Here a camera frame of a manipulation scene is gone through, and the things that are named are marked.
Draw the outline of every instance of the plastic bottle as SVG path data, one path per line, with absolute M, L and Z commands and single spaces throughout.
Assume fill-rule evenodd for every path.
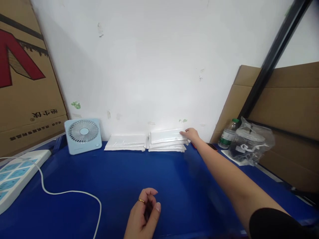
M 233 119 L 230 122 L 230 124 L 228 125 L 228 127 L 224 129 L 224 132 L 223 132 L 223 134 L 220 137 L 219 142 L 218 142 L 219 147 L 221 147 L 223 149 L 229 148 L 230 143 L 232 142 L 232 140 L 235 136 L 236 130 L 239 127 L 238 122 L 239 122 L 238 119 Z

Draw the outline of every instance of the metal pole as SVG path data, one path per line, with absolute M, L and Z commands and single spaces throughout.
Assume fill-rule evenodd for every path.
M 259 99 L 259 96 L 265 88 L 273 69 L 276 67 L 281 54 L 288 45 L 291 36 L 293 35 L 295 29 L 297 28 L 300 20 L 302 19 L 304 13 L 307 11 L 311 2 L 312 0 L 295 0 L 293 2 L 265 58 L 256 82 L 253 85 L 252 90 L 250 91 L 246 102 L 239 113 L 238 119 L 240 119 L 241 116 L 243 116 L 244 118 L 249 117 L 257 100 Z

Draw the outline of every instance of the blue table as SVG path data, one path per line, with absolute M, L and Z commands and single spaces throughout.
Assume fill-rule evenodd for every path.
M 158 190 L 161 216 L 154 238 L 244 234 L 231 204 L 192 145 L 185 153 L 98 150 L 69 155 L 64 147 L 41 167 L 50 192 L 80 190 L 97 196 L 102 216 L 96 238 L 123 238 L 132 206 L 143 188 Z M 259 169 L 240 167 L 303 225 L 319 213 Z M 0 215 L 2 238 L 93 238 L 98 202 L 84 194 L 48 195 L 40 174 Z

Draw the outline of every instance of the stack of white packages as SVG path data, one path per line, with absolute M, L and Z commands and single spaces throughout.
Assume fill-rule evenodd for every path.
M 145 151 L 146 135 L 111 135 L 104 150 Z
M 155 131 L 149 134 L 149 152 L 185 152 L 187 139 L 179 132 L 183 129 Z

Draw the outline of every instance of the fingernail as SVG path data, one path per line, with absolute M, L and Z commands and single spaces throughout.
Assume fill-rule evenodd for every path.
M 155 208 L 156 208 L 157 211 L 160 212 L 160 203 L 159 203 L 159 202 L 157 202 L 157 203 L 155 204 Z

